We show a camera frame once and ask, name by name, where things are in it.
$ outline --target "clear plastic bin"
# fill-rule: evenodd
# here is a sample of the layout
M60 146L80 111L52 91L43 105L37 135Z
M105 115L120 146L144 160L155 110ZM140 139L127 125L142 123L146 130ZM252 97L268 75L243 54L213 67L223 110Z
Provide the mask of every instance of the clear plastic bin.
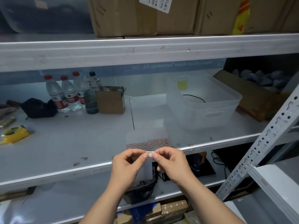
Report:
M93 33L87 0L0 0L18 33Z
M241 94L205 73L180 72L167 77L167 105L189 130L225 125L241 99Z

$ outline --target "forearm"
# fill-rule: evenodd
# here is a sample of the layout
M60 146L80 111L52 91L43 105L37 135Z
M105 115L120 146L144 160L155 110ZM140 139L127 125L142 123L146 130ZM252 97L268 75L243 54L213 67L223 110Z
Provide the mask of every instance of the forearm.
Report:
M122 194L107 187L79 224L112 224Z
M195 176L180 186L202 224L244 224L213 192Z

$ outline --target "person's right hand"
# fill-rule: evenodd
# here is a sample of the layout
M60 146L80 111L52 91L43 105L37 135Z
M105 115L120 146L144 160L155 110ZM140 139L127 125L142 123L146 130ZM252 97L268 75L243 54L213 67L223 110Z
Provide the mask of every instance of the person's right hand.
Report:
M182 150L162 147L157 149L152 157L159 164L158 171L166 172L170 180L178 186L183 186L195 177Z

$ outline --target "red bottle cap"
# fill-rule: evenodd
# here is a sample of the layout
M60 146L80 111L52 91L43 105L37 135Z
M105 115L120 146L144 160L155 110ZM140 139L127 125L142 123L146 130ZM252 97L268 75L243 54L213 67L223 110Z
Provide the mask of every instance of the red bottle cap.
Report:
M61 80L62 80L62 81L64 81L64 80L67 80L67 79L68 79L68 77L67 77L67 76L65 76L65 75L63 75L63 76L60 76L60 78L61 78Z
M44 78L45 78L46 80L48 80L48 79L52 79L52 75L44 75Z
M77 72L77 71L73 72L73 76L79 76L79 75L80 75L79 72Z

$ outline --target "hand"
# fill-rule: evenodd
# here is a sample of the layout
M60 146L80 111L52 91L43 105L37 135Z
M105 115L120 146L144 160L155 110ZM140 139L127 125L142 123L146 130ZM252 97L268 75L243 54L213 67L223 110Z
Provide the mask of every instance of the hand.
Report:
M112 170L107 188L121 195L135 180L137 173L146 161L148 153L141 149L128 149L112 160Z
M178 186L183 187L184 183L195 177L182 150L163 147L157 149L152 157L159 164L157 170L166 172L170 180Z

